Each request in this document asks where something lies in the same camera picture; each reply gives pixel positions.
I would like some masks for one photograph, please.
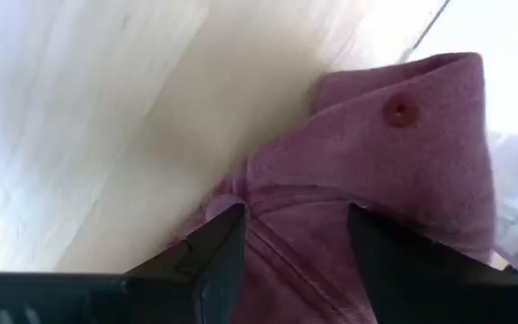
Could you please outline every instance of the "wooden floor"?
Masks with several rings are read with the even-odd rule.
[[[0,0],[0,270],[158,253],[332,70],[398,62],[443,0]]]

